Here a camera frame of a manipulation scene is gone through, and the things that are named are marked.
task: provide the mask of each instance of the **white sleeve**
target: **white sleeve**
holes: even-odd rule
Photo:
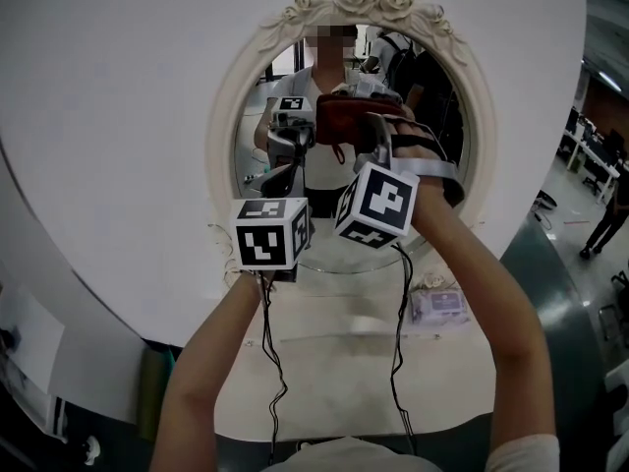
[[[275,87],[271,91],[271,94],[268,97],[281,98],[282,96],[290,96],[294,77],[294,75],[287,75],[282,77],[275,85]]]
[[[556,436],[528,436],[507,442],[489,457],[486,472],[559,472]]]
[[[382,49],[388,45],[382,38],[379,38],[372,44],[372,52],[370,52],[370,56],[377,58],[378,61],[382,61]]]

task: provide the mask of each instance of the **backpack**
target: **backpack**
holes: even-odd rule
[[[390,89],[396,91],[402,99],[413,87],[413,78],[415,72],[415,52],[413,51],[413,42],[409,42],[406,49],[400,49],[390,36],[383,36],[382,39],[395,48],[395,54],[391,58],[389,68],[386,72],[386,81]]]

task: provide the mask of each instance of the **black cable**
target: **black cable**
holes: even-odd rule
[[[411,281],[413,281],[413,262],[406,254],[406,252],[402,250],[402,247],[399,243],[397,244],[397,246],[394,245],[392,248],[402,255],[402,265],[404,266],[404,294],[402,295],[402,303],[400,304],[400,309],[397,313],[398,322],[397,329],[395,331],[395,350],[393,353],[393,365],[391,366],[390,378],[391,391],[393,392],[393,400],[395,401],[395,406],[400,412],[400,418],[402,418],[402,423],[404,424],[404,431],[406,432],[406,438],[409,443],[409,448],[411,449],[411,452],[416,455],[417,446],[415,443],[413,426],[411,425],[411,417],[409,415],[409,412],[400,405],[397,395],[397,389],[395,387],[395,375],[404,364],[404,357],[402,356],[402,349],[400,347],[400,336],[402,332],[402,323],[404,322],[404,316],[406,315],[406,308],[408,305],[409,288],[411,286]]]
[[[277,403],[280,399],[286,394],[288,391],[288,386],[284,382],[284,372],[282,371],[282,364],[279,360],[279,356],[273,347],[273,336],[271,334],[271,326],[270,320],[268,316],[268,308],[271,305],[270,300],[270,292],[271,285],[273,284],[273,280],[269,281],[268,287],[264,283],[264,276],[260,272],[259,283],[262,292],[262,314],[264,316],[264,329],[262,333],[262,350],[266,354],[266,356],[275,364],[277,367],[277,372],[279,374],[279,380],[282,383],[282,387],[275,395],[275,398],[271,400],[271,403],[268,405],[268,411],[271,413],[271,418],[273,419],[273,436],[271,438],[271,452],[268,456],[268,465],[272,465],[275,459],[275,444],[277,442],[277,433],[279,431],[279,419],[277,417]]]

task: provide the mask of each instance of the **computer monitor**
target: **computer monitor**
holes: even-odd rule
[[[566,131],[568,133],[572,133],[574,135],[574,132],[577,131],[578,120],[579,111],[575,107],[572,107],[572,109],[570,110],[570,115],[568,116],[568,122],[566,123]]]

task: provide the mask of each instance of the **hand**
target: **hand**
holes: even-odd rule
[[[417,126],[411,126],[407,123],[396,123],[395,125],[388,123],[388,127],[391,135],[417,135],[418,137],[432,138],[430,134],[425,133]],[[393,156],[400,158],[439,159],[439,156],[432,150],[421,146],[397,148],[393,151]],[[444,205],[449,207],[443,198],[443,181],[440,178],[422,177],[415,200],[413,225],[417,227],[417,222],[421,222],[427,215],[437,211]]]
[[[412,121],[415,120],[415,113],[413,112],[413,110],[411,110],[405,104],[402,104],[402,106],[400,108],[402,108],[402,110],[404,110],[404,117],[406,117],[407,119],[411,119]]]

